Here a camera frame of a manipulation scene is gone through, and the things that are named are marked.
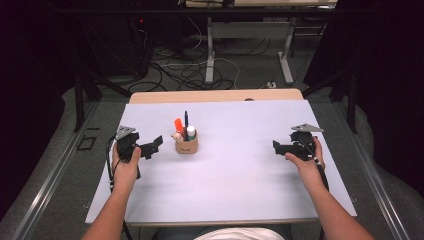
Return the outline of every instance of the pencil holder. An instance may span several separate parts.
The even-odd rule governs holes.
[[[199,133],[196,130],[196,136],[191,141],[175,142],[175,149],[181,154],[193,154],[197,152],[199,146]]]

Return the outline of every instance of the white table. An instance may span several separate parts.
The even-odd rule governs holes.
[[[216,8],[220,3],[186,1],[187,7]],[[301,6],[334,6],[337,0],[235,0],[232,7],[301,7]],[[215,52],[213,51],[214,38],[270,38],[284,39],[283,51],[278,53],[281,69],[286,84],[293,84],[287,56],[294,34],[296,18],[289,22],[213,22],[208,18],[208,63],[206,68],[206,83],[213,82],[213,68]]]
[[[170,137],[173,120],[183,119],[186,110],[199,131],[193,155],[178,154]],[[141,178],[131,193],[126,222],[186,226],[316,220],[296,167],[272,147],[272,140],[291,144],[290,128],[305,122],[318,126],[306,100],[126,105],[120,124],[137,129],[138,143],[159,135],[164,140],[152,159],[140,160]],[[331,193],[356,216],[323,135],[315,135],[323,145]],[[94,221],[109,195],[105,166],[86,223]]]

